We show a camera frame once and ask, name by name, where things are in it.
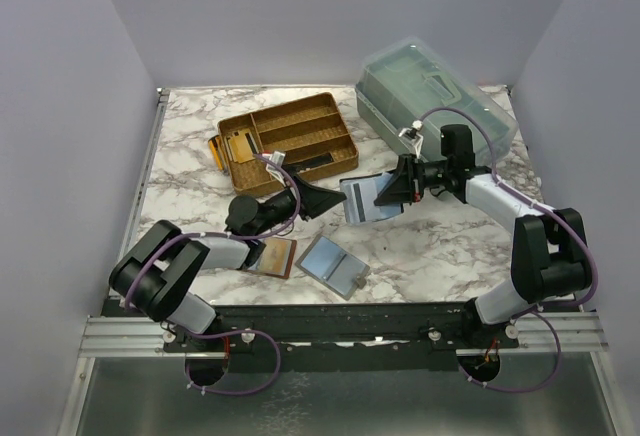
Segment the black card holder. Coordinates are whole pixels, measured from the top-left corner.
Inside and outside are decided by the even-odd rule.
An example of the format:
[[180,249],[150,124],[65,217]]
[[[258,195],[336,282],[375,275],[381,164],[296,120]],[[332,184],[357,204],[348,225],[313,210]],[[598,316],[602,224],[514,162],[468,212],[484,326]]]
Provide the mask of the black card holder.
[[375,199],[391,179],[388,172],[367,177],[341,179],[340,191],[346,196],[343,202],[346,223],[362,225],[395,218],[404,212],[402,204],[376,206]]

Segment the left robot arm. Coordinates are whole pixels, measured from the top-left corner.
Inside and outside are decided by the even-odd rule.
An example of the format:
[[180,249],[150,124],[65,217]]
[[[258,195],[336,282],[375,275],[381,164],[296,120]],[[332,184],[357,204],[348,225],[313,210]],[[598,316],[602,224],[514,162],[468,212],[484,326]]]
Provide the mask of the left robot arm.
[[307,183],[292,184],[260,202],[249,195],[234,197],[223,233],[184,233],[159,220],[116,264],[109,286],[154,322],[187,330],[188,340],[201,351],[214,349],[222,336],[215,309],[190,292],[202,269],[247,269],[266,249],[265,240],[278,225],[297,217],[314,219],[343,203],[346,195]]

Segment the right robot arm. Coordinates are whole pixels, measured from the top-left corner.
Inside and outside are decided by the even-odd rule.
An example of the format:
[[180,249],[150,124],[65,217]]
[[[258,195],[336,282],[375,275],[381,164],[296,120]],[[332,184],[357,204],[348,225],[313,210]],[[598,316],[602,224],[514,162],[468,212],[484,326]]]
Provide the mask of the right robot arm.
[[530,311],[552,297],[591,287],[595,270],[588,254],[583,221],[571,209],[542,205],[475,161],[471,129],[464,124],[440,130],[442,161],[398,157],[396,169],[374,204],[419,202],[427,189],[442,188],[460,202],[490,216],[512,237],[510,276],[465,304],[460,335],[480,348],[496,336],[496,325]]

